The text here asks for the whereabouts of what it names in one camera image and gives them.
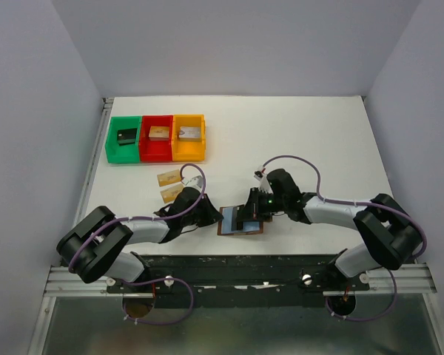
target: gray wall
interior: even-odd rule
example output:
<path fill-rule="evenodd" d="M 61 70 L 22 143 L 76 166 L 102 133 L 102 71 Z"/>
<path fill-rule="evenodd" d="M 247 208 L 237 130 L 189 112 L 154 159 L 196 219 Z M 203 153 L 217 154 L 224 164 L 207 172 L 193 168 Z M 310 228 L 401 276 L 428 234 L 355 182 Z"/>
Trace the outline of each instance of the gray wall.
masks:
<path fill-rule="evenodd" d="M 424 0 L 366 100 L 391 187 L 427 235 L 444 313 L 444 0 Z"/>
<path fill-rule="evenodd" d="M 102 95 L 365 95 L 419 0 L 53 0 Z"/>
<path fill-rule="evenodd" d="M 0 354 L 25 354 L 101 99 L 49 0 L 0 0 Z"/>

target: metal frame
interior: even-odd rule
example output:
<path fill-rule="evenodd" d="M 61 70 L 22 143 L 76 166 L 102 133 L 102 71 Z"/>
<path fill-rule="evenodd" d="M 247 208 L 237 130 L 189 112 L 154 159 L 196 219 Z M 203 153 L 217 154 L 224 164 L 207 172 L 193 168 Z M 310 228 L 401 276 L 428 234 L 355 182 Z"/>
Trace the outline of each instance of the metal frame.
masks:
<path fill-rule="evenodd" d="M 95 177 L 96 161 L 103 148 L 103 137 L 113 105 L 113 98 L 104 98 L 101 121 L 98 127 L 97 136 L 92 151 L 92 157 L 87 168 L 87 173 L 75 214 L 73 225 L 77 224 L 83 217 L 89 200 L 90 187 Z M 393 272 L 397 281 L 398 294 L 423 294 L 426 309 L 431 320 L 434 334 L 438 341 L 440 350 L 444 355 L 444 322 L 437 304 L 437 292 L 432 280 L 431 272 L 426 264 L 404 265 L 400 270 Z M 364 280 L 369 283 L 370 291 L 355 291 L 355 294 L 391 294 L 393 284 L 391 277 L 385 270 L 367 271 Z M 33 337 L 28 349 L 28 355 L 42 354 L 50 328 L 51 319 L 57 297 L 152 297 L 151 294 L 108 294 L 107 278 L 102 277 L 93 284 L 86 285 L 78 276 L 67 272 L 66 268 L 51 268 L 44 290 L 41 309 L 38 314 Z M 339 295 L 342 293 L 327 291 L 325 296 Z"/>

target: white table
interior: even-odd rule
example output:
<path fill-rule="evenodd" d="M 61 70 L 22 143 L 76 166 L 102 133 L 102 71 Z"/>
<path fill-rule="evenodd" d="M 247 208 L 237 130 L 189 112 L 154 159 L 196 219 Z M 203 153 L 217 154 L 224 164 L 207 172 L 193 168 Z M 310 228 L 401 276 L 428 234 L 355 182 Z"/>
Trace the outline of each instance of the white table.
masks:
<path fill-rule="evenodd" d="M 111 116 L 204 114 L 206 192 L 216 209 L 246 202 L 258 185 L 253 172 L 275 155 L 307 158 L 323 177 L 327 197 L 365 199 L 391 194 L 385 169 L 360 97 L 154 96 L 116 98 Z M 164 203 L 156 175 L 182 163 L 112 166 L 101 150 L 87 213 L 105 205 L 118 216 L 151 215 Z M 315 190 L 315 173 L 300 161 L 282 159 L 302 192 Z M 185 175 L 197 175 L 187 168 Z M 141 243 L 140 254 L 336 254 L 356 246 L 360 235 L 328 225 L 305 225 L 288 217 L 266 223 L 263 234 L 217 236 L 217 226 L 181 235 L 166 244 Z"/>

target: open box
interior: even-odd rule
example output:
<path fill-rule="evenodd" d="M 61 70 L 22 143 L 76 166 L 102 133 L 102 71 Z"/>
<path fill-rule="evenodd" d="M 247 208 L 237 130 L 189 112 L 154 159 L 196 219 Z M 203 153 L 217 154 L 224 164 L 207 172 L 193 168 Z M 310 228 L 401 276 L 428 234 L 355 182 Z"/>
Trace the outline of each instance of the open box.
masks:
<path fill-rule="evenodd" d="M 200 127 L 201 141 L 188 142 L 178 139 L 182 126 Z M 206 155 L 206 122 L 204 115 L 174 115 L 172 116 L 171 148 L 173 161 L 201 161 Z"/>
<path fill-rule="evenodd" d="M 169 138 L 167 141 L 151 141 L 148 138 L 149 129 L 152 126 L 169 127 Z M 172 161 L 171 137 L 172 116 L 143 116 L 141 120 L 140 139 L 138 151 L 140 160 L 144 163 Z"/>
<path fill-rule="evenodd" d="M 115 116 L 110 120 L 109 132 L 105 142 L 107 160 L 111 164 L 139 163 L 138 137 L 140 135 L 141 116 Z M 137 129 L 135 143 L 121 146 L 117 141 L 117 132 L 121 129 Z"/>

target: orange bin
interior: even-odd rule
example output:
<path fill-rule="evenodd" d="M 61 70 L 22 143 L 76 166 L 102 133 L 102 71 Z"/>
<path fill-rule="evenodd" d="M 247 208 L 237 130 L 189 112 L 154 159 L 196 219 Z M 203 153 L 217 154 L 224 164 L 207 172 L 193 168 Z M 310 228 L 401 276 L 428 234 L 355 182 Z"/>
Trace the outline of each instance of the orange bin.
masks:
<path fill-rule="evenodd" d="M 185 142 L 178 139 L 182 126 L 200 127 L 200 142 Z M 172 116 L 171 150 L 173 161 L 202 161 L 206 157 L 206 121 L 204 115 Z"/>

